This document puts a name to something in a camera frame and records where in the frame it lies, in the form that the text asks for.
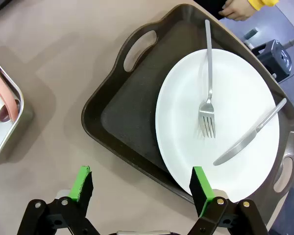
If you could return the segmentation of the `person right hand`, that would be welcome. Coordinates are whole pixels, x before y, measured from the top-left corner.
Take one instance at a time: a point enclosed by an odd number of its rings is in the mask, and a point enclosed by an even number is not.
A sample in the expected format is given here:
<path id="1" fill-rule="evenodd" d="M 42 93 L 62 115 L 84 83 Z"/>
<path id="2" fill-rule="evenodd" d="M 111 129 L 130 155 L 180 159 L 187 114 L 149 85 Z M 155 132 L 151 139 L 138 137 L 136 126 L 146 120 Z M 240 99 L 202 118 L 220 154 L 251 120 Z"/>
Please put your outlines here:
<path id="1" fill-rule="evenodd" d="M 245 21 L 256 11 L 247 0 L 227 0 L 219 14 L 227 19 Z"/>

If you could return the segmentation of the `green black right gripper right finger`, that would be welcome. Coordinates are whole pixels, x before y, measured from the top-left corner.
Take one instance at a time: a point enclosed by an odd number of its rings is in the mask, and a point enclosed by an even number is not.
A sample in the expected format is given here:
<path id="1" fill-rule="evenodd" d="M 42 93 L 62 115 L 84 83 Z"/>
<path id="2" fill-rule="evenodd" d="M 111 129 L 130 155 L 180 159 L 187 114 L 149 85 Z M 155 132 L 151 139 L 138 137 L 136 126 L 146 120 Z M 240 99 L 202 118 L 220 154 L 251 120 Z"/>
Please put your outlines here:
<path id="1" fill-rule="evenodd" d="M 212 235 L 218 227 L 227 228 L 231 235 L 268 234 L 254 201 L 244 199 L 233 203 L 215 196 L 202 167 L 193 167 L 189 188 L 198 220 L 188 234 Z"/>

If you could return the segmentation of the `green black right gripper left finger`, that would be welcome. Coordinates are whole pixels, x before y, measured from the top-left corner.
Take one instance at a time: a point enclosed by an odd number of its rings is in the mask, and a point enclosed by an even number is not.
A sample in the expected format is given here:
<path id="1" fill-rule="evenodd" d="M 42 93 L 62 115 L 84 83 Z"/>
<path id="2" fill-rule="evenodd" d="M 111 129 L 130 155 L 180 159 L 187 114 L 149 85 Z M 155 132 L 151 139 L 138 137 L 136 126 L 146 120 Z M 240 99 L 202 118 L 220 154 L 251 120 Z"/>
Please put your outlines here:
<path id="1" fill-rule="evenodd" d="M 54 235 L 58 229 L 66 228 L 73 235 L 98 235 L 86 218 L 93 189 L 90 167 L 82 166 L 67 196 L 48 204 L 41 199 L 28 203 L 17 234 Z"/>

